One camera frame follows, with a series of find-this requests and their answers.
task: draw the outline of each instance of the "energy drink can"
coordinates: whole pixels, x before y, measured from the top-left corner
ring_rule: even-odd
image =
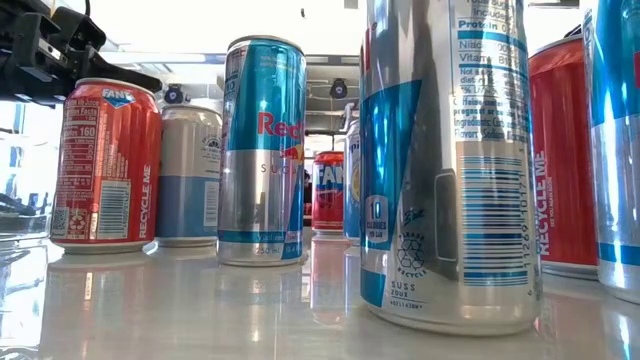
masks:
[[[306,61],[292,43],[250,36],[226,60],[220,262],[295,263],[302,255]]]
[[[528,329],[540,275],[523,2],[368,5],[362,297],[415,328]]]
[[[344,236],[360,245],[360,120],[349,124],[344,142]]]
[[[170,105],[162,115],[156,239],[160,246],[213,245],[218,227],[222,118],[192,105]]]
[[[583,35],[598,278],[616,297],[640,303],[640,2],[595,3]]]

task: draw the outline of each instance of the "can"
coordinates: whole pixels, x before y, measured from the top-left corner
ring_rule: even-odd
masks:
[[[598,279],[582,35],[529,59],[542,271]]]
[[[409,327],[529,329],[541,285],[523,3],[368,5],[362,297]]]
[[[360,246],[360,120],[349,124],[344,142],[344,236]]]
[[[325,151],[313,161],[313,211],[315,232],[342,233],[344,217],[344,154]]]
[[[218,218],[221,263],[270,266],[302,255],[306,60],[271,36],[229,45]]]
[[[78,81],[64,103],[51,240],[68,253],[137,251],[152,241],[161,136],[150,91]]]
[[[583,34],[598,279],[614,296],[640,303],[640,7],[629,0],[595,4]]]
[[[162,117],[156,239],[169,247],[213,245],[218,230],[222,118],[192,105],[166,106]]]

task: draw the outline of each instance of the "black mechanical part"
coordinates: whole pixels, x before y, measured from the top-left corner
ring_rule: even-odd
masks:
[[[64,7],[48,14],[40,0],[0,0],[0,100],[61,103],[86,77],[162,89],[156,78],[107,63],[98,54],[106,35],[87,15]]]

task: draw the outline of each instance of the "red bull can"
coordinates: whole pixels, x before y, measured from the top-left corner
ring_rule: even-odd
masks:
[[[271,36],[229,45],[218,217],[220,262],[295,263],[302,255],[306,61]]]

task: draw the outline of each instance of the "white and blue can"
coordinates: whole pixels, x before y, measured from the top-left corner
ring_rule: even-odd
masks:
[[[344,236],[360,246],[360,120],[349,123],[344,142]]]
[[[218,230],[222,117],[207,108],[162,110],[156,240],[160,246],[213,245]]]

